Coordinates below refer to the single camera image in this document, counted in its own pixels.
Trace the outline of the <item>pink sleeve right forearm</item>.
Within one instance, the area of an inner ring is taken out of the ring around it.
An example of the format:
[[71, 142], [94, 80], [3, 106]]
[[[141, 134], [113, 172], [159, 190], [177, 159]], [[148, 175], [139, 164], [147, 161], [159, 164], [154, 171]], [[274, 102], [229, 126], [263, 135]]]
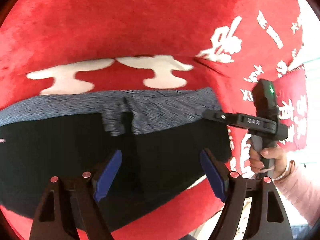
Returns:
[[319, 185], [292, 160], [288, 174], [274, 184], [300, 215], [314, 226], [319, 220]]

